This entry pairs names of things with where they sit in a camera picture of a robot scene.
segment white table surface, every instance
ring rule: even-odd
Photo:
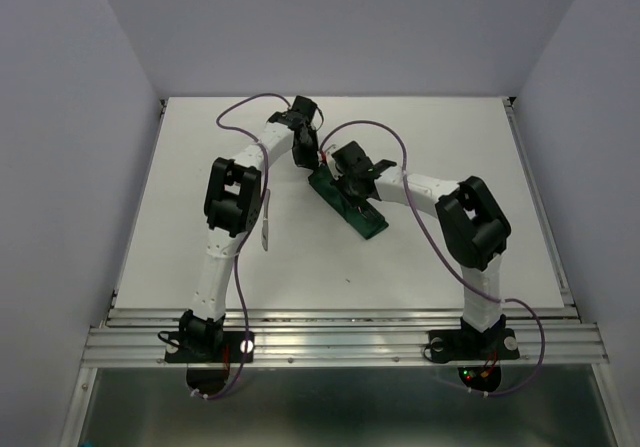
[[[215,125],[239,98],[171,98],[162,122],[115,307],[189,307],[203,261],[207,225],[202,211],[212,162],[240,152],[248,139]],[[409,171],[442,179],[485,180],[511,222],[501,270],[503,297],[533,307],[562,307],[510,126],[499,98],[313,97],[324,111],[323,138],[354,119],[387,123],[409,150]],[[259,99],[226,122],[259,133],[284,110],[277,99]],[[400,161],[385,131],[349,127],[332,139],[357,140],[375,163]],[[308,185],[309,171],[287,154],[270,172],[270,245],[257,228],[240,256],[240,277],[254,309],[461,308],[462,287],[439,263],[408,208],[372,201],[390,227],[363,240]],[[446,251],[439,224],[427,226]],[[238,308],[233,278],[228,308]]]

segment purple cable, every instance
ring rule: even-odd
[[[335,129],[333,129],[331,132],[329,132],[327,134],[327,136],[324,138],[324,140],[322,141],[322,143],[320,144],[320,150],[322,150],[324,148],[324,146],[327,143],[327,141],[336,132],[344,129],[345,127],[349,127],[350,125],[356,125],[356,124],[373,125],[375,127],[380,127],[381,129],[384,129],[387,132],[389,132],[391,135],[393,135],[393,137],[398,141],[398,144],[400,145],[400,149],[402,150],[402,182],[403,182],[403,185],[404,185],[405,194],[407,196],[407,203],[409,204],[409,208],[411,209],[411,212],[413,213],[413,216],[415,217],[416,221],[418,222],[418,225],[420,226],[420,230],[422,230],[422,233],[424,234],[424,236],[427,238],[427,241],[431,245],[431,248],[436,253],[438,258],[440,259],[440,262],[442,262],[442,264],[445,266],[445,268],[449,271],[449,273],[458,282],[460,282],[460,284],[462,284],[463,287],[465,287],[466,289],[469,289],[474,294],[479,295],[480,297],[482,297],[482,298],[484,298],[484,299],[486,299],[486,300],[488,300],[490,302],[494,302],[496,304],[501,303],[502,302],[501,299],[499,299],[497,297],[493,297],[491,295],[488,295],[488,294],[482,292],[481,290],[478,290],[475,286],[471,285],[460,274],[458,274],[458,272],[456,272],[456,270],[449,263],[447,258],[444,256],[444,254],[442,253],[442,251],[440,250],[440,248],[436,244],[436,241],[433,238],[433,236],[431,235],[431,233],[429,232],[429,229],[427,229],[427,226],[422,221],[422,217],[420,216],[418,208],[416,207],[415,200],[413,199],[413,194],[411,192],[411,189],[409,188],[409,180],[407,179],[407,157],[408,157],[408,155],[407,155],[407,147],[406,147],[405,143],[402,141],[402,139],[400,138],[400,136],[391,127],[388,127],[388,126],[386,126],[384,124],[381,124],[380,122],[375,122],[375,121],[372,121],[372,120],[352,120],[351,122],[346,122],[346,123],[344,123],[342,125],[339,125]],[[536,321],[536,323],[538,324],[538,329],[540,330],[540,356],[538,357],[538,362],[537,362],[533,372],[531,373],[531,375],[529,377],[527,377],[520,384],[518,384],[515,387],[512,387],[510,389],[506,389],[506,390],[503,390],[503,391],[500,391],[500,392],[483,393],[483,395],[486,394],[486,395],[491,396],[491,397],[499,397],[499,396],[502,396],[502,395],[507,395],[507,394],[511,394],[513,392],[516,392],[516,391],[520,390],[521,388],[523,388],[525,385],[527,385],[531,380],[533,380],[536,377],[536,375],[538,375],[540,367],[542,366],[542,362],[544,360],[544,354],[545,354],[545,350],[546,350],[546,337],[544,335],[544,328],[542,326],[542,322],[540,320],[540,317],[538,317],[538,315],[535,313],[535,311],[531,307],[529,307],[529,305],[527,305],[525,302],[523,302],[520,299],[509,298],[509,299],[505,299],[504,302],[514,302],[514,303],[520,304],[522,307],[524,307],[525,309],[527,309],[529,311],[529,313],[531,314],[533,319]]]
[[[223,111],[218,116],[218,118],[216,119],[216,125],[218,127],[220,127],[221,129],[233,130],[235,132],[240,132],[241,134],[246,135],[251,140],[253,140],[256,143],[256,145],[258,145],[258,147],[260,147],[260,150],[262,150],[262,154],[264,155],[264,168],[263,168],[264,185],[262,186],[262,194],[260,196],[260,204],[262,205],[262,202],[264,202],[265,195],[267,194],[267,186],[269,185],[269,153],[267,152],[267,149],[265,148],[265,146],[260,143],[260,139],[258,139],[258,137],[256,135],[252,134],[248,130],[245,130],[245,129],[241,128],[241,127],[235,127],[235,126],[232,126],[232,125],[224,125],[221,122],[222,118],[225,115],[227,115],[229,112],[237,109],[238,107],[240,107],[241,105],[246,104],[247,102],[251,102],[252,100],[258,99],[260,97],[276,97],[276,98],[281,99],[282,101],[284,101],[284,103],[287,104],[287,107],[291,107],[291,104],[289,103],[289,101],[286,98],[284,98],[283,96],[279,95],[279,94],[272,94],[272,93],[257,94],[257,95],[253,95],[251,97],[247,97],[246,99],[241,100],[240,102],[237,102],[237,103],[233,104],[231,107],[229,107],[228,109]],[[240,257],[240,252],[242,250],[242,247],[244,247],[244,244],[249,239],[249,236],[251,235],[251,232],[253,232],[253,227],[251,228],[251,230],[249,232],[247,232],[247,235],[245,236],[244,239],[242,239],[242,242],[240,242],[240,245],[238,246],[238,250],[236,251],[236,257],[233,260],[233,277],[234,277],[235,282],[236,282],[236,290],[238,292],[238,297],[240,298],[240,305],[242,306],[242,314],[244,316],[244,345],[245,345],[245,349],[246,350],[248,350],[247,346],[249,345],[249,311],[247,309],[247,303],[244,300],[244,295],[242,293],[242,288],[240,287],[240,275],[238,274],[238,258]],[[197,395],[198,397],[200,397],[202,399],[205,399],[205,400],[216,400],[216,399],[220,399],[220,398],[224,397],[225,395],[227,395],[229,393],[229,391],[233,388],[235,383],[238,381],[238,378],[240,377],[240,373],[242,372],[242,369],[244,368],[244,364],[246,363],[246,360],[247,360],[247,352],[245,351],[245,352],[242,353],[242,358],[240,359],[240,365],[238,366],[238,370],[236,370],[236,372],[235,372],[233,378],[231,379],[231,381],[228,384],[225,384],[225,386],[222,388],[222,390],[220,392],[217,392],[217,393],[215,393],[213,395],[207,395],[206,397],[204,395],[200,394],[199,392],[197,392],[197,390],[192,390],[191,393],[193,395]]]

